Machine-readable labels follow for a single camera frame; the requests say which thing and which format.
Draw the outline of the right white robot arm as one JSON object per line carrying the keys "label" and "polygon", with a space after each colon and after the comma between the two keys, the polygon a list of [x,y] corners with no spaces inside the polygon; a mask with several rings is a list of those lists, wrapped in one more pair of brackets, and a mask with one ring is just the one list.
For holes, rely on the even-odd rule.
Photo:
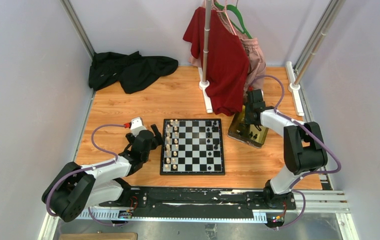
{"label": "right white robot arm", "polygon": [[245,123],[265,127],[283,137],[285,166],[264,188],[263,202],[275,209],[283,195],[291,191],[303,174],[314,172],[328,163],[328,155],[320,142],[322,133],[316,122],[290,118],[272,106],[266,106],[260,89],[246,92]]}

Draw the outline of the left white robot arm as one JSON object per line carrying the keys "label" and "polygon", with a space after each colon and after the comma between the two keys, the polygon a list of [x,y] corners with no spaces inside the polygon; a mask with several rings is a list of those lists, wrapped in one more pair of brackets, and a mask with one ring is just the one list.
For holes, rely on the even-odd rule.
{"label": "left white robot arm", "polygon": [[121,153],[110,152],[112,159],[90,165],[68,162],[44,191],[41,200],[47,213],[64,222],[76,219],[83,210],[104,202],[124,207],[131,200],[131,186],[124,180],[148,162],[149,154],[164,144],[155,124],[126,123],[128,145]]}

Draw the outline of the black white chess board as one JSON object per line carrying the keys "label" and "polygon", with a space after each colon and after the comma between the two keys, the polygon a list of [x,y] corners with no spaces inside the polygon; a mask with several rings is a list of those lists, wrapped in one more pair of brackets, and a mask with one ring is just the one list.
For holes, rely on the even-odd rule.
{"label": "black white chess board", "polygon": [[[163,139],[167,120],[169,119],[163,121]],[[163,170],[163,144],[160,157],[160,174],[163,176],[225,175],[225,155],[221,119],[182,118],[178,119],[178,122],[178,170]]]}

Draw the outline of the yellow metal tin box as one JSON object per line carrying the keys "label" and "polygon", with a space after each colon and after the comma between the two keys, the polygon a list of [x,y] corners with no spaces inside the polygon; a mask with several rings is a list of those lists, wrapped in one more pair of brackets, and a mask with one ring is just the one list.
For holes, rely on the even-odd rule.
{"label": "yellow metal tin box", "polygon": [[245,123],[245,106],[242,111],[236,113],[228,129],[228,136],[239,142],[260,149],[268,134],[268,128]]}

